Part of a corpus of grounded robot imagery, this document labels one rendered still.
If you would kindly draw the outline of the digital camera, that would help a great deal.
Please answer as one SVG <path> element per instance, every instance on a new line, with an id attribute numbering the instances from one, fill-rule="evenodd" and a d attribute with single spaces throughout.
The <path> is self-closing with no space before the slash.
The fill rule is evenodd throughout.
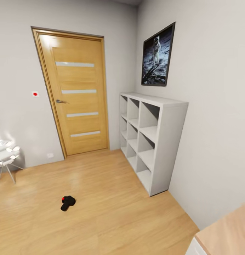
<path id="1" fill-rule="evenodd" d="M 66 211 L 68 206 L 73 206 L 75 202 L 75 198 L 71 196 L 64 196 L 64 198 L 62 199 L 63 205 L 61 206 L 61 210 Z"/>

